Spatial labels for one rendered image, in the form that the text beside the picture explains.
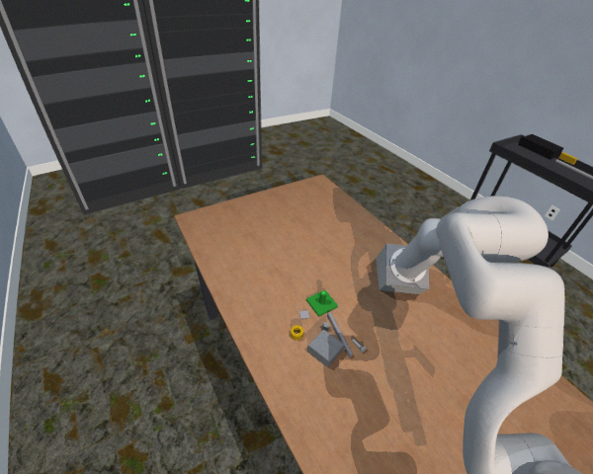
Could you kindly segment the grey bolt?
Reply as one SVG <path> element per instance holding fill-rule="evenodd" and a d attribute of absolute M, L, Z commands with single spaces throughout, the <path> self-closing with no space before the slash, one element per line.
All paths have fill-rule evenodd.
<path fill-rule="evenodd" d="M 352 342 L 360 349 L 360 353 L 363 353 L 366 350 L 366 347 L 362 347 L 355 339 L 353 339 Z"/>

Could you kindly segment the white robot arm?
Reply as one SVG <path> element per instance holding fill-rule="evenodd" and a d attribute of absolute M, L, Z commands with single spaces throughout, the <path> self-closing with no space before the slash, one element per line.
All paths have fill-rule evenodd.
<path fill-rule="evenodd" d="M 405 283 L 420 280 L 444 256 L 464 312 L 499 320 L 496 366 L 466 408 L 467 474 L 582 474 L 542 434 L 498 434 L 515 408 L 562 374 L 563 281 L 550 268 L 512 263 L 539 254 L 548 238 L 546 223 L 527 203 L 479 197 L 441 220 L 425 220 L 391 256 L 391 272 Z"/>

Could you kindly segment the yellow round nut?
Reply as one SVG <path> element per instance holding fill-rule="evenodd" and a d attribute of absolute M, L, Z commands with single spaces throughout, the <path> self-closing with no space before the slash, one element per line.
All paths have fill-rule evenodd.
<path fill-rule="evenodd" d="M 296 334 L 295 332 L 299 332 Z M 291 328 L 291 337 L 293 340 L 298 341 L 303 337 L 303 328 L 299 325 L 295 325 Z"/>

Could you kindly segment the green square plate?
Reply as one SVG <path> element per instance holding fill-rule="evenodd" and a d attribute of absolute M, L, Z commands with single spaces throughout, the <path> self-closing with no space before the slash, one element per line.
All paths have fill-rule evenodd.
<path fill-rule="evenodd" d="M 318 317 L 338 307 L 332 297 L 326 293 L 326 290 L 322 290 L 306 299 Z"/>

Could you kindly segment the grey long flat bar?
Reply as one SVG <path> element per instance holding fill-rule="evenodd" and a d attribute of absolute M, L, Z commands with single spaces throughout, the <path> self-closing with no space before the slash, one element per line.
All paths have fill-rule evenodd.
<path fill-rule="evenodd" d="M 329 312 L 329 313 L 327 314 L 327 317 L 328 317 L 328 319 L 329 319 L 329 321 L 330 321 L 331 325 L 333 326 L 333 328 L 334 328 L 334 330 L 335 330 L 335 332 L 336 332 L 336 334 L 337 334 L 337 336 L 338 336 L 338 338 L 339 338 L 340 342 L 344 344 L 344 350 L 345 350 L 346 354 L 348 355 L 348 357 L 351 357 L 351 356 L 353 355 L 353 353 L 352 353 L 352 351 L 350 350 L 350 348 L 349 348 L 349 346 L 348 346 L 348 344 L 347 344 L 347 342 L 346 342 L 346 340 L 345 340 L 345 338 L 344 338 L 343 334 L 341 333 L 341 331 L 340 331 L 340 329 L 339 329 L 339 327 L 338 327 L 338 325 L 337 325 L 337 323 L 336 323 L 335 319 L 333 318 L 333 316 L 332 316 L 331 312 Z"/>

